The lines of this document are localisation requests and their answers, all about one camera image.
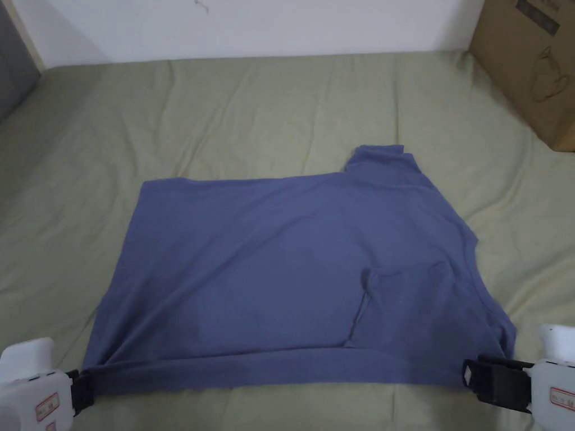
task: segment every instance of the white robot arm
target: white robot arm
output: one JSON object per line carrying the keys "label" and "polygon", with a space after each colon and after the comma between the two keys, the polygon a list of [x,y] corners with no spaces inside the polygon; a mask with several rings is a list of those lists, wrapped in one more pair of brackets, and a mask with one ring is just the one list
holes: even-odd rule
{"label": "white robot arm", "polygon": [[480,356],[463,363],[463,383],[477,398],[531,413],[547,431],[575,428],[575,328],[543,325],[545,354],[535,364]]}
{"label": "white robot arm", "polygon": [[54,342],[14,344],[0,356],[0,430],[68,431],[93,404],[89,376],[52,369]]}

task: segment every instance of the sticker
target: sticker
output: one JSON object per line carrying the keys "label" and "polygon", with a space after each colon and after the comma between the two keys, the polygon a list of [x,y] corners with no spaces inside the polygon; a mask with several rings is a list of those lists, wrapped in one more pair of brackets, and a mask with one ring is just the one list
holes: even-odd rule
{"label": "sticker", "polygon": [[556,406],[575,411],[575,394],[572,392],[552,387],[549,392],[549,401]]}
{"label": "sticker", "polygon": [[557,34],[559,23],[543,11],[537,9],[527,0],[517,0],[515,8],[551,36],[555,36],[555,34]]}
{"label": "sticker", "polygon": [[465,378],[467,386],[469,386],[469,380],[471,380],[471,370],[469,369],[469,367],[465,367],[465,374],[463,375],[463,377]]}
{"label": "sticker", "polygon": [[60,407],[60,397],[58,392],[56,392],[36,406],[36,422],[41,422],[58,407]]}

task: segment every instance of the blue t-shirt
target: blue t-shirt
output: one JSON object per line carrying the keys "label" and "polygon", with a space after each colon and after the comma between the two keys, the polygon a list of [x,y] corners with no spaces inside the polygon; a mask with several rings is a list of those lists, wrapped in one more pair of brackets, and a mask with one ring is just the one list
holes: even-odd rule
{"label": "blue t-shirt", "polygon": [[398,145],[359,147],[334,174],[150,181],[83,367],[98,395],[461,385],[464,359],[515,342],[476,243]]}

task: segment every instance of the bed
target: bed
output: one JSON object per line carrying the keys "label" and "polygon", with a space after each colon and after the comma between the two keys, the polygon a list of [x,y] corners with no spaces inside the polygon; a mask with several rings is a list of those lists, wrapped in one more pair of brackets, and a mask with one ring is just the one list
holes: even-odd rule
{"label": "bed", "polygon": [[[575,155],[556,153],[463,52],[62,67],[0,124],[0,347],[81,365],[143,181],[339,171],[358,145],[412,152],[479,238],[517,326],[575,325]],[[532,429],[464,391],[243,387],[99,399],[75,429]]]}

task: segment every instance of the white wall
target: white wall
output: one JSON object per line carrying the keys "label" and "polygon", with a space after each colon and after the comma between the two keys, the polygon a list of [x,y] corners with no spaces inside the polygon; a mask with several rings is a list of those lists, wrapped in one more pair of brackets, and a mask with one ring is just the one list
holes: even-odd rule
{"label": "white wall", "polygon": [[483,0],[12,0],[46,67],[466,48]]}

